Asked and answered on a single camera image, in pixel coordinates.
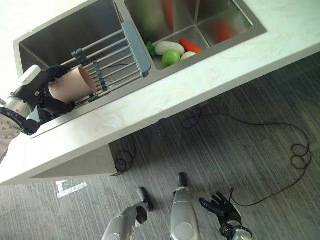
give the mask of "potato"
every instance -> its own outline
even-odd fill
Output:
[[[187,59],[187,58],[190,58],[190,57],[192,57],[193,55],[196,55],[196,53],[193,52],[193,51],[187,51],[186,53],[184,53],[184,54],[182,55],[181,61],[182,61],[182,60],[185,60],[185,59]]]

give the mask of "red carrot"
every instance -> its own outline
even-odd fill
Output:
[[[191,43],[183,38],[180,38],[179,41],[180,41],[180,44],[182,45],[182,47],[184,47],[186,52],[194,52],[196,54],[202,52],[202,50],[199,47],[197,47],[193,43]]]

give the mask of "green vegetable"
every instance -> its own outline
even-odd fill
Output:
[[[146,44],[146,48],[148,49],[148,52],[152,58],[157,56],[155,46],[150,41],[148,41],[148,43]]]
[[[170,49],[162,56],[163,68],[169,67],[178,62],[180,62],[180,54],[177,50]]]

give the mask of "wire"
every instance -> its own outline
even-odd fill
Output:
[[[131,135],[131,141],[133,145],[133,153],[131,153],[128,150],[121,150],[119,151],[115,156],[115,169],[118,171],[118,173],[112,175],[112,176],[119,176],[123,174],[124,172],[130,170],[134,164],[134,160],[137,155],[137,146],[134,140],[134,137]],[[128,155],[130,158],[129,160],[125,160],[124,155]]]
[[[253,122],[247,122],[247,121],[244,121],[244,120],[240,120],[240,119],[237,119],[231,115],[228,115],[228,114],[224,114],[224,113],[209,113],[209,114],[202,114],[202,109],[198,106],[195,106],[196,109],[198,109],[198,114],[197,116],[192,116],[192,117],[187,117],[183,122],[182,122],[182,126],[185,128],[185,129],[192,129],[194,128],[195,126],[198,125],[199,121],[200,121],[200,118],[206,118],[206,117],[215,117],[215,116],[224,116],[224,117],[228,117],[236,122],[239,122],[239,123],[242,123],[242,124],[245,124],[245,125],[250,125],[250,126],[256,126],[256,127],[270,127],[270,126],[276,126],[276,127],[291,127],[291,128],[294,128],[296,130],[298,130],[300,133],[303,134],[304,138],[306,139],[307,143],[306,145],[303,145],[303,144],[294,144],[291,146],[291,152],[292,152],[292,157],[290,158],[290,164],[291,166],[296,169],[296,170],[302,170],[302,174],[300,175],[300,177],[295,180],[293,183],[289,184],[288,186],[282,188],[281,190],[269,195],[269,196],[266,196],[264,197],[263,199],[261,200],[258,200],[254,203],[251,203],[251,204],[242,204],[242,203],[239,203],[237,200],[235,200],[235,198],[233,197],[233,193],[235,192],[235,188],[232,187],[231,190],[230,190],[230,196],[229,196],[229,202],[232,200],[233,202],[235,202],[235,204],[239,205],[239,206],[242,206],[242,207],[251,207],[251,206],[254,206],[254,205],[257,205],[275,195],[278,195],[279,193],[282,193],[283,191],[293,187],[294,185],[296,185],[304,176],[305,176],[305,173],[307,171],[307,168],[308,166],[310,165],[311,161],[312,161],[312,152],[310,151],[310,140],[307,136],[307,134],[301,129],[299,128],[298,126],[296,125],[293,125],[293,124],[290,124],[290,123],[278,123],[278,122],[274,122],[274,123],[253,123]],[[295,150],[297,147],[301,147],[305,150],[304,153],[297,153],[297,150]],[[304,157],[306,157],[307,155],[309,155],[309,159],[306,161],[304,159]],[[303,163],[303,166],[299,166],[295,161],[295,159],[298,159],[300,160],[300,163]]]

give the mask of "white tape on floor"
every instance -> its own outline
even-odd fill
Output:
[[[71,188],[68,188],[68,189],[65,189],[64,190],[64,187],[63,187],[63,183],[66,182],[67,180],[63,180],[63,181],[56,181],[55,184],[57,185],[58,187],[58,193],[57,193],[57,197],[58,199],[62,198],[62,197],[65,197],[69,194],[72,194],[76,191],[79,191],[80,189],[83,189],[85,188],[86,186],[88,186],[88,184],[84,181],[80,184],[78,184],[77,186],[73,186]]]

